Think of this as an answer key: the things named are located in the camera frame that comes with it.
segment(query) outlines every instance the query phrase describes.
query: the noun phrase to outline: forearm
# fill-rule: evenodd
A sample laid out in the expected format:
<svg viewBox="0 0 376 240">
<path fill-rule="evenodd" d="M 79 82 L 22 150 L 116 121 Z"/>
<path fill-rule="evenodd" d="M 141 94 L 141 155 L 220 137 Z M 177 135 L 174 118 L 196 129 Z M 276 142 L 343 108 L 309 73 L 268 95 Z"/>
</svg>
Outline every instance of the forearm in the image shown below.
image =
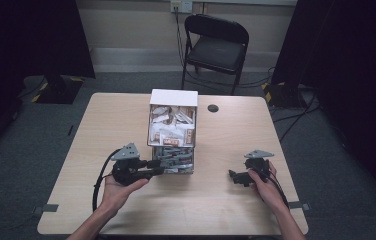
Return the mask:
<svg viewBox="0 0 376 240">
<path fill-rule="evenodd" d="M 284 240 L 305 240 L 289 209 L 284 205 L 274 210 Z"/>
<path fill-rule="evenodd" d="M 113 213 L 101 206 L 69 237 L 68 240 L 95 239 L 101 229 L 113 217 Z"/>
</svg>

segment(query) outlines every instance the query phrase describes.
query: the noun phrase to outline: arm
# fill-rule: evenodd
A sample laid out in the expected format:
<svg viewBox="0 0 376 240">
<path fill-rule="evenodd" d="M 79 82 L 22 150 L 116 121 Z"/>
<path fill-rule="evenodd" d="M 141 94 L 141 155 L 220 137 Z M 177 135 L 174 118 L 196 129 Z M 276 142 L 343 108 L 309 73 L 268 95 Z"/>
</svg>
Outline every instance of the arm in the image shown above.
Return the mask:
<svg viewBox="0 0 376 240">
<path fill-rule="evenodd" d="M 147 183 L 147 179 L 140 179 L 125 187 L 117 183 L 113 176 L 106 177 L 103 200 L 100 206 L 82 223 L 68 240 L 94 239 L 104 225 L 106 225 L 111 218 L 116 216 L 119 209 L 123 207 L 126 200 L 128 200 L 129 195 L 142 188 Z"/>
<path fill-rule="evenodd" d="M 271 177 L 276 180 L 276 169 L 271 162 L 269 163 L 271 172 L 273 173 Z M 252 189 L 275 214 L 279 228 L 281 229 L 282 238 L 284 240 L 305 240 L 306 237 L 295 222 L 290 210 L 285 206 L 275 185 L 271 181 L 263 182 L 259 175 L 251 169 L 248 170 L 248 174 L 256 183 L 251 185 Z"/>
</svg>

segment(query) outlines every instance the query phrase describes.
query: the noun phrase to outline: folding chair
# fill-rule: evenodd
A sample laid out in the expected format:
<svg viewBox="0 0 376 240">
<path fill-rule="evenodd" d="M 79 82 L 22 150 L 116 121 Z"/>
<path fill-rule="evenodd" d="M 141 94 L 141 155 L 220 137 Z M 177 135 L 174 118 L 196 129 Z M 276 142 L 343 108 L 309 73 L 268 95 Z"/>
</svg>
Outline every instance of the folding chair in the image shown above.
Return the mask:
<svg viewBox="0 0 376 240">
<path fill-rule="evenodd" d="M 185 20 L 187 42 L 181 89 L 184 89 L 187 64 L 196 70 L 209 70 L 236 75 L 231 95 L 239 84 L 249 42 L 247 30 L 237 22 L 204 14 L 188 16 Z M 193 44 L 191 34 L 199 35 Z"/>
</svg>

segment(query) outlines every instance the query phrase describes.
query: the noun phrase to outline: wooden table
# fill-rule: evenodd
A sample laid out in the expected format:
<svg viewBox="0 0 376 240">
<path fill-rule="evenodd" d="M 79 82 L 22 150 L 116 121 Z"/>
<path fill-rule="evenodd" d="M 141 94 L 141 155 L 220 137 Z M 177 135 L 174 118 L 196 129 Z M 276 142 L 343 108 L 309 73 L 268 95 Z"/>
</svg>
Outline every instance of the wooden table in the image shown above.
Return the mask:
<svg viewBox="0 0 376 240">
<path fill-rule="evenodd" d="M 71 234 L 88 218 L 93 185 L 111 152 L 134 142 L 141 159 L 151 159 L 152 149 L 147 146 L 150 96 L 92 96 L 48 201 L 58 204 L 58 209 L 43 213 L 38 225 L 41 234 Z M 153 177 L 130 196 L 102 234 L 280 234 L 268 207 L 228 175 L 228 169 L 246 171 L 243 156 L 248 152 L 274 153 L 269 160 L 278 170 L 288 201 L 299 200 L 264 99 L 200 95 L 198 104 L 194 173 Z M 219 111 L 209 112 L 210 104 Z M 106 173 L 112 165 L 108 164 Z M 291 213 L 306 233 L 303 210 Z"/>
</svg>

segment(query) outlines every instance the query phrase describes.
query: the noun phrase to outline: power outlet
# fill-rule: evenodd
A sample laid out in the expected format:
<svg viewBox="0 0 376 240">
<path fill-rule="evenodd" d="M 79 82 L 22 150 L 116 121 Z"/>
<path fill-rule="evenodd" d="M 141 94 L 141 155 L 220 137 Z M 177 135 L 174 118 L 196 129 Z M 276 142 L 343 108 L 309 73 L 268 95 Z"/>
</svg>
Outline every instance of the power outlet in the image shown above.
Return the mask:
<svg viewBox="0 0 376 240">
<path fill-rule="evenodd" d="M 192 13 L 192 1 L 170 1 L 170 12 Z"/>
<path fill-rule="evenodd" d="M 170 1 L 170 12 L 182 12 L 182 2 Z"/>
</svg>

